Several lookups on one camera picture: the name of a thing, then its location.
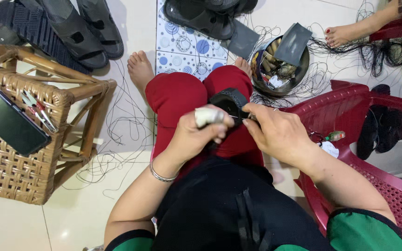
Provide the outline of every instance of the person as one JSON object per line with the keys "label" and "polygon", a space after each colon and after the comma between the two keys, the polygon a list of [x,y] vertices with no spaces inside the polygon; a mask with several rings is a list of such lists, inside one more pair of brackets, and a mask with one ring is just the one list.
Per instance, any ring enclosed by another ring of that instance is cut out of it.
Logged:
{"label": "person", "polygon": [[393,20],[402,18],[402,0],[390,0],[386,8],[351,25],[325,29],[327,44],[336,48],[359,38],[368,37]]}
{"label": "person", "polygon": [[[106,251],[402,250],[401,230],[381,194],[313,143],[296,114],[248,103],[243,111],[261,127],[249,119],[238,125],[221,110],[222,123],[197,128],[193,110],[215,109],[206,104],[211,95],[236,88],[249,100],[251,69],[244,59],[215,69],[203,82],[181,72],[155,77],[143,51],[131,55],[128,71],[158,114],[158,132],[150,165],[109,216]],[[212,140],[217,147],[205,148]],[[274,188],[262,151],[309,175],[335,205],[327,237]]]}

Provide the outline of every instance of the woman's left hand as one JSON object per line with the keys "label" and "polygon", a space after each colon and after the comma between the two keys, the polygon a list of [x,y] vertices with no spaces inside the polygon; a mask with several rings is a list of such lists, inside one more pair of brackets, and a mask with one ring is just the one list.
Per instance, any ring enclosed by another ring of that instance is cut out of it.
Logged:
{"label": "woman's left hand", "polygon": [[185,163],[197,156],[211,140],[220,144],[226,137],[227,129],[234,126],[234,120],[224,110],[214,105],[204,107],[224,112],[223,123],[210,124],[203,129],[198,129],[195,123],[195,111],[182,116],[175,134],[165,150],[178,163]]}

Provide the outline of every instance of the woman's right hand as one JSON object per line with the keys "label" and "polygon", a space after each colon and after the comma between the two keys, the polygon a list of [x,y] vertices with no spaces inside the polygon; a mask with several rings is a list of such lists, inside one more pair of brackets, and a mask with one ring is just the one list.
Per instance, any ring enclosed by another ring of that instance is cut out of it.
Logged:
{"label": "woman's right hand", "polygon": [[279,161],[304,169],[322,153],[308,137],[298,115],[255,103],[246,104],[243,111],[254,114],[261,125],[243,120],[259,149]]}

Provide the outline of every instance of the hand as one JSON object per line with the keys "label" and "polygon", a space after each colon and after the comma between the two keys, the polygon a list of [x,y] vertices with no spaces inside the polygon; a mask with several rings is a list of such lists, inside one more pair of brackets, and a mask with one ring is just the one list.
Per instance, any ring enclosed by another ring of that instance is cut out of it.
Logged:
{"label": "hand", "polygon": [[320,148],[314,144],[298,115],[273,111],[273,108],[248,103],[243,111],[257,117],[261,129],[253,120],[243,120],[261,151],[296,168],[309,166]]}
{"label": "hand", "polygon": [[179,119],[175,134],[165,150],[170,152],[176,161],[184,163],[197,156],[211,140],[221,144],[226,137],[227,129],[234,126],[234,120],[222,109],[214,105],[206,105],[205,107],[224,112],[223,123],[210,124],[200,130],[195,123],[195,111],[182,116]]}

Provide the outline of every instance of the red pants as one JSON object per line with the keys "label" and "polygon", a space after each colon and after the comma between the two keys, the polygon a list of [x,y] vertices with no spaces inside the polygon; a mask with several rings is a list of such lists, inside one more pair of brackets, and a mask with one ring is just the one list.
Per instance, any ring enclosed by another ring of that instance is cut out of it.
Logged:
{"label": "red pants", "polygon": [[[153,158],[166,149],[181,116],[206,105],[212,95],[231,87],[238,89],[249,101],[252,94],[251,80],[244,71],[233,65],[215,69],[203,82],[182,72],[161,73],[150,81],[145,94],[151,109],[158,115]],[[230,159],[237,164],[264,165],[261,151],[246,127],[241,124],[215,150],[205,150],[188,161],[182,167],[178,179],[209,155]]]}

